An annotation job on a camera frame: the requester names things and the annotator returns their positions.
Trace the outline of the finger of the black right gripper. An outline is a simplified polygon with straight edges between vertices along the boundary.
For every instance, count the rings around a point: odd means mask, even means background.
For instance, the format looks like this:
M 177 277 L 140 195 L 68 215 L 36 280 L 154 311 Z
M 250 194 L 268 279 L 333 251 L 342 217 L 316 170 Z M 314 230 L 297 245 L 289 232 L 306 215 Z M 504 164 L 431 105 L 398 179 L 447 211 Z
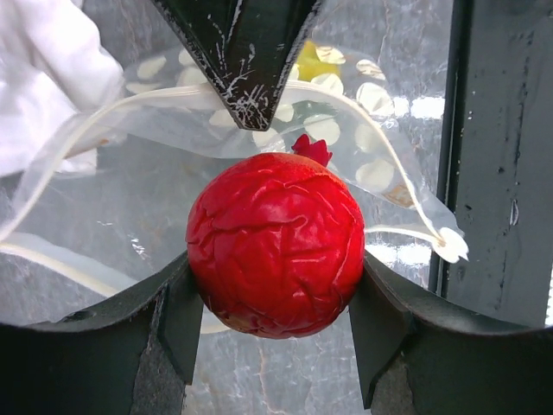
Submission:
M 266 131 L 317 0 L 153 0 L 238 127 Z

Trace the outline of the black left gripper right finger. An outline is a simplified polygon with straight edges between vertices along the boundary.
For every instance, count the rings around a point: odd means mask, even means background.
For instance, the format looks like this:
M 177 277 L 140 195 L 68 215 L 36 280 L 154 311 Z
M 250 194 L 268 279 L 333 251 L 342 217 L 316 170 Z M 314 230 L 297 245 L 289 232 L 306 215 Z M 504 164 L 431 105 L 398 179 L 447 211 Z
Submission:
M 550 414 L 552 330 L 530 329 L 447 301 L 371 254 L 349 305 L 363 405 L 391 409 L 378 384 L 414 414 Z

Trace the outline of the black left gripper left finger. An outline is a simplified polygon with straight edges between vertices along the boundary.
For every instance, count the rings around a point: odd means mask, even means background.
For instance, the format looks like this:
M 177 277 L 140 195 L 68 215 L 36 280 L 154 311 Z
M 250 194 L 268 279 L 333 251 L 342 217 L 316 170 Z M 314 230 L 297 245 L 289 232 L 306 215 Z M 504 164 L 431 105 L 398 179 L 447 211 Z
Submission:
M 3 414 L 179 414 L 203 302 L 182 254 L 58 322 L 1 326 Z

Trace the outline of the yellow bell pepper toy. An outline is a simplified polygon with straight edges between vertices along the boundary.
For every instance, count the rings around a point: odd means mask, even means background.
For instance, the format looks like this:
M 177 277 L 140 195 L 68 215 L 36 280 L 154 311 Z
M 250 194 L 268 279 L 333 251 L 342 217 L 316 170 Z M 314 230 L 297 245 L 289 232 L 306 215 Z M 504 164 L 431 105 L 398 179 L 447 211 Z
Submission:
M 296 65 L 299 71 L 298 80 L 311 81 L 316 76 L 325 73 L 340 75 L 338 65 L 326 63 L 319 59 L 316 53 L 316 44 L 310 40 L 304 43 L 302 51 L 297 57 Z

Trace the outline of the clear spotted zip top bag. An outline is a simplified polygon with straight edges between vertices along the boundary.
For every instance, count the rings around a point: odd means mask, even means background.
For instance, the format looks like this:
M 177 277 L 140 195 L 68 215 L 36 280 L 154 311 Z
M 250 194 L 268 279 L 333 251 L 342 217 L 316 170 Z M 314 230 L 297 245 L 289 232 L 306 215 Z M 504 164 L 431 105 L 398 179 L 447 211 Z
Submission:
M 125 291 L 188 252 L 201 191 L 240 161 L 326 142 L 329 170 L 364 218 L 365 252 L 381 233 L 420 239 L 449 263 L 467 243 L 433 195 L 368 55 L 316 44 L 338 65 L 298 80 L 294 68 L 266 131 L 239 129 L 185 50 L 127 69 L 122 99 L 70 119 L 22 172 L 1 181 L 1 320 L 56 321 Z

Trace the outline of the red pomegranate toy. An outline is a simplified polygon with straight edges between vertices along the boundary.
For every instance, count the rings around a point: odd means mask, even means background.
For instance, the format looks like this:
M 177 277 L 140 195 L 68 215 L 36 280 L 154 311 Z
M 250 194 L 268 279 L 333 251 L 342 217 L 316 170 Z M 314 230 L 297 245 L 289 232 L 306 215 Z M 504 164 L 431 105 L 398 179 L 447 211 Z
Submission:
M 316 334 L 352 299 L 365 222 L 332 173 L 326 142 L 248 157 L 215 177 L 188 215 L 188 262 L 228 328 L 270 339 Z

